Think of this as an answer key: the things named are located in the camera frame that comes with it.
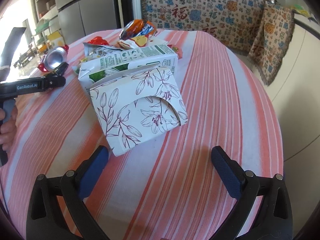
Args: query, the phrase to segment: lily flower print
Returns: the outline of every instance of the lily flower print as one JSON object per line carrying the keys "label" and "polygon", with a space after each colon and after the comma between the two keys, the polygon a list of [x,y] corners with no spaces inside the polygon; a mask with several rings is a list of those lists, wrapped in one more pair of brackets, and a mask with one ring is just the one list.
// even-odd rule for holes
{"label": "lily flower print", "polygon": [[145,127],[151,126],[152,133],[156,134],[159,131],[166,133],[168,131],[167,124],[171,123],[171,120],[165,119],[160,111],[145,111],[141,109],[141,113],[146,116],[141,121],[141,124]]}
{"label": "lily flower print", "polygon": [[155,77],[156,81],[162,82],[162,83],[159,86],[159,88],[157,89],[155,96],[163,98],[166,101],[170,101],[171,97],[179,98],[180,97],[179,89],[175,85],[164,82],[169,79],[170,75],[165,74],[164,71],[162,73],[160,73],[160,71],[158,70],[158,72],[159,72],[160,78],[158,78],[154,74],[153,74],[153,76]]}
{"label": "lily flower print", "polygon": [[140,79],[141,81],[139,82],[137,89],[136,89],[136,95],[140,94],[142,90],[144,89],[144,86],[147,84],[148,86],[153,88],[153,78],[150,76],[150,71],[145,71],[142,73],[138,73],[133,75],[131,78],[132,79]]}

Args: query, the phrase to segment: snack wrapper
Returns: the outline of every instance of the snack wrapper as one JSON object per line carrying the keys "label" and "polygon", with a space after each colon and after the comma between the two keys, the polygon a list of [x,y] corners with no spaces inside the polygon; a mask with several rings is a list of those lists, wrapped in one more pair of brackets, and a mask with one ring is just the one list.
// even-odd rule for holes
{"label": "snack wrapper", "polygon": [[118,44],[124,49],[137,49],[144,47],[148,42],[148,35],[136,36],[126,41],[120,40]]}
{"label": "snack wrapper", "polygon": [[138,32],[138,34],[136,36],[140,36],[140,35],[154,35],[156,33],[156,27],[154,27],[154,25],[147,21],[147,23],[144,25],[144,27],[142,28],[142,30],[140,32]]}
{"label": "snack wrapper", "polygon": [[146,46],[155,46],[155,45],[167,45],[168,42],[161,40],[155,36],[149,35]]}
{"label": "snack wrapper", "polygon": [[95,45],[109,45],[109,43],[101,36],[94,37],[92,40],[88,41],[88,43]]}
{"label": "snack wrapper", "polygon": [[178,55],[178,59],[182,58],[182,49],[177,47],[176,45],[168,45],[170,49],[173,50],[174,53]]}
{"label": "snack wrapper", "polygon": [[97,55],[99,57],[104,57],[108,54],[123,51],[123,49],[111,45],[94,45],[88,42],[84,42],[83,45],[84,55],[86,57],[89,55]]}
{"label": "snack wrapper", "polygon": [[120,39],[125,41],[137,35],[143,28],[143,20],[133,20],[129,22],[121,31]]}

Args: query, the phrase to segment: blue gripper pad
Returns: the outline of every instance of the blue gripper pad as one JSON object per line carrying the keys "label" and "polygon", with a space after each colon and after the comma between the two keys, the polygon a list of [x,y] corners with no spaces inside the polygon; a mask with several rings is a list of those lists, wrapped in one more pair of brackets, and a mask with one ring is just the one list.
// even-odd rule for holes
{"label": "blue gripper pad", "polygon": [[109,159],[106,147],[100,146],[97,150],[99,151],[97,157],[92,161],[79,184],[78,196],[81,200],[89,197]]}
{"label": "blue gripper pad", "polygon": [[229,195],[232,198],[239,200],[242,194],[242,183],[230,166],[230,164],[232,165],[232,162],[235,161],[231,160],[220,146],[215,146],[212,148],[211,161]]}

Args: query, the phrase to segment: floral tissue box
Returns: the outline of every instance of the floral tissue box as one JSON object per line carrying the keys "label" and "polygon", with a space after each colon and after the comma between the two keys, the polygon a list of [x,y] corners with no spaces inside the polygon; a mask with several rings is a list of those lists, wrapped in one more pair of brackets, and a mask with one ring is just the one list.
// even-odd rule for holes
{"label": "floral tissue box", "polygon": [[167,67],[136,70],[90,89],[100,125],[114,155],[188,121],[180,91]]}

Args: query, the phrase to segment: striped tablecloth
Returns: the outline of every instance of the striped tablecloth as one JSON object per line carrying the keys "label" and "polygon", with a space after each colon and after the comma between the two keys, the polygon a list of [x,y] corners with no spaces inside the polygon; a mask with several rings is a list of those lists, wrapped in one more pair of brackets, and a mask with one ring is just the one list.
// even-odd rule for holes
{"label": "striped tablecloth", "polygon": [[[119,30],[71,44],[70,65],[84,56],[82,42],[95,36],[113,44]],[[208,239],[235,204],[210,161],[215,145],[244,170],[266,177],[283,173],[275,111],[250,70],[207,33],[163,30],[158,37],[182,49],[174,77],[189,122],[124,155],[110,156],[85,204],[111,240]],[[71,67],[65,77],[63,88],[17,99],[18,132],[0,176],[12,222],[23,237],[36,176],[61,176],[106,145]],[[241,234],[252,224],[259,201]],[[63,201],[60,206],[69,228],[78,233]]]}

